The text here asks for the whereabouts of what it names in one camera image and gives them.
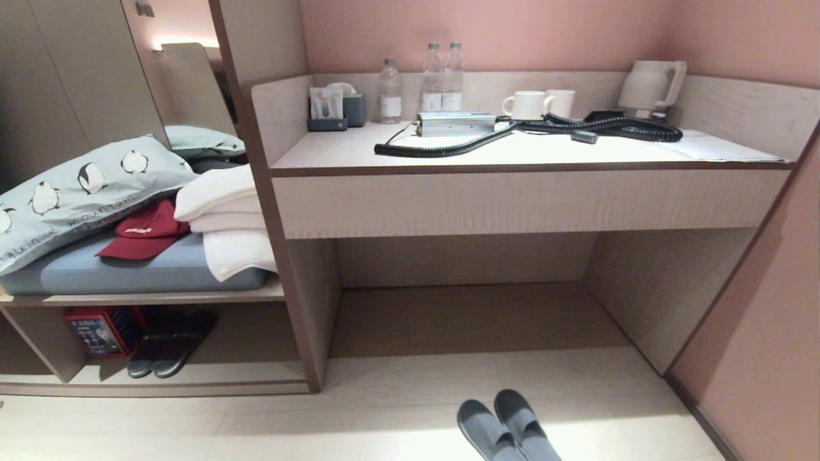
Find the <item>gray slipper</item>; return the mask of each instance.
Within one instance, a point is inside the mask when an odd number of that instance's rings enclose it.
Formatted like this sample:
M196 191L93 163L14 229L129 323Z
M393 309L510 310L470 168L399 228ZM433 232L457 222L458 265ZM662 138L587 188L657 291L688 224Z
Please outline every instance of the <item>gray slipper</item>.
M486 461L526 461L513 434L478 400L468 400L458 409L458 427Z
M561 461L523 395L511 389L499 392L495 396L495 414L529 461Z

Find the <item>desk drawer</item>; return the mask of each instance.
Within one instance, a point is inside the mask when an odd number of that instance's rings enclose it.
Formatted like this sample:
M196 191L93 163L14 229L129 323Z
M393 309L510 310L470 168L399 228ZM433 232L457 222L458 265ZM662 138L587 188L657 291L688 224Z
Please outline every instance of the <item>desk drawer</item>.
M755 227L784 170L274 178L289 239Z

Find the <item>kettle handle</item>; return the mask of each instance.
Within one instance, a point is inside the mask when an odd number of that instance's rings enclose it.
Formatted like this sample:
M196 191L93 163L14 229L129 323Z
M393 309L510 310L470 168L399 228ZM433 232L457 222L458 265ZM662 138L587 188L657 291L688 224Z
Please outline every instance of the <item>kettle handle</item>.
M663 101L657 101L655 107L669 107L673 105L675 101L677 101L677 95L681 93L683 77L686 76L686 61L670 62L669 70L675 71L675 76L672 77L672 84L669 85L667 98Z

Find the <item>baseboard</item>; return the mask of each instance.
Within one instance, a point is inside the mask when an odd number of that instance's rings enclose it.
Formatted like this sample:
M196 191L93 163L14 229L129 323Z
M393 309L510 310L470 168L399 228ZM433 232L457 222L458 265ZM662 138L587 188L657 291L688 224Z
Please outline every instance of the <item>baseboard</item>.
M681 399L681 402L686 406L686 408L692 413L692 416L695 417L695 420L700 424L700 426L706 432L706 435L712 439L712 442L717 446L717 450L723 455L723 458L726 461L743 461L737 451L731 446L726 437L724 437L721 432L712 424L712 421L709 419L709 416L704 413L700 406L698 405L695 398L689 393L688 390L678 381L675 377L671 375L666 375L663 377L666 382L669 384L669 387L677 394L677 397Z

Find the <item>electric kettle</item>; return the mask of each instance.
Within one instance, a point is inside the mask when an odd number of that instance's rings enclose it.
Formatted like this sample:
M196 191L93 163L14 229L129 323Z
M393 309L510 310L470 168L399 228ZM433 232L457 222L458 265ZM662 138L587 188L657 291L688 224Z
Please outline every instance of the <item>electric kettle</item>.
M638 118L663 116L677 101L685 76L686 61L635 61L623 84L618 109Z

